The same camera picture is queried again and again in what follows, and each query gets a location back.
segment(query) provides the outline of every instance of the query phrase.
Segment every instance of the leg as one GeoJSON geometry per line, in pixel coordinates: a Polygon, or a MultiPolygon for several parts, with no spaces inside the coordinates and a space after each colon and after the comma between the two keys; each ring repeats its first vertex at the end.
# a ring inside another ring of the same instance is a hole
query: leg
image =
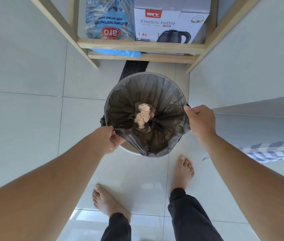
{"type": "Polygon", "coordinates": [[[131,215],[128,211],[100,185],[96,185],[92,197],[95,208],[110,217],[101,241],[131,241],[131,215]]]}
{"type": "Polygon", "coordinates": [[[193,176],[192,163],[180,156],[168,206],[175,239],[176,241],[223,241],[197,199],[185,193],[193,176]]]}

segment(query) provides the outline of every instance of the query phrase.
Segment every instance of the bare foot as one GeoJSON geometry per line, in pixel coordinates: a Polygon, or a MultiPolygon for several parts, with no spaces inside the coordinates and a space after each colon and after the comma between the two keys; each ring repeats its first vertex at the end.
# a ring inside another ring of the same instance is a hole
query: bare foot
{"type": "Polygon", "coordinates": [[[175,167],[174,178],[171,186],[171,191],[175,188],[183,188],[184,190],[194,176],[192,163],[184,156],[179,156],[175,167]]]}
{"type": "Polygon", "coordinates": [[[99,184],[95,186],[93,190],[93,202],[94,207],[101,211],[103,214],[110,217],[114,213],[122,213],[128,222],[131,221],[131,214],[128,213],[121,205],[119,205],[115,199],[99,184]]]}

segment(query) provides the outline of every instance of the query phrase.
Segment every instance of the round trash bin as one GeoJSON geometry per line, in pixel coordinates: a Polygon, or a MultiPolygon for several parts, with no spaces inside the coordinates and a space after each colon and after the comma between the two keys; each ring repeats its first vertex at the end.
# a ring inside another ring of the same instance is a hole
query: round trash bin
{"type": "Polygon", "coordinates": [[[152,72],[132,74],[112,89],[104,106],[102,125],[112,125],[126,140],[122,148],[147,157],[164,156],[174,148],[183,134],[190,130],[183,106],[187,101],[180,88],[169,78],[152,72]],[[155,111],[137,127],[136,105],[145,103],[155,111]]]}

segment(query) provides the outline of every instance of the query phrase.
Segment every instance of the aro logo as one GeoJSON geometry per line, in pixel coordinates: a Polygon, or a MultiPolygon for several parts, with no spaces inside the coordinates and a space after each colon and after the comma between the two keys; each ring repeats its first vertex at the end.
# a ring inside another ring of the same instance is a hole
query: aro logo
{"type": "Polygon", "coordinates": [[[114,39],[120,35],[120,31],[114,27],[104,27],[101,29],[101,34],[106,38],[114,39]]]}
{"type": "Polygon", "coordinates": [[[162,11],[159,10],[145,10],[145,17],[147,18],[161,18],[162,11]]]}

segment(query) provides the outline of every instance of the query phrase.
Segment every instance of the black pants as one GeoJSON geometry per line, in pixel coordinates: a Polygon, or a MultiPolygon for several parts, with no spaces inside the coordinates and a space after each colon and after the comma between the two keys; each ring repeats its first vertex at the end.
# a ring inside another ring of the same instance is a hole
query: black pants
{"type": "MultiPolygon", "coordinates": [[[[172,190],[168,209],[176,241],[223,241],[199,201],[184,189],[172,190]]],[[[123,214],[110,217],[101,241],[131,241],[131,226],[123,214]]]]}

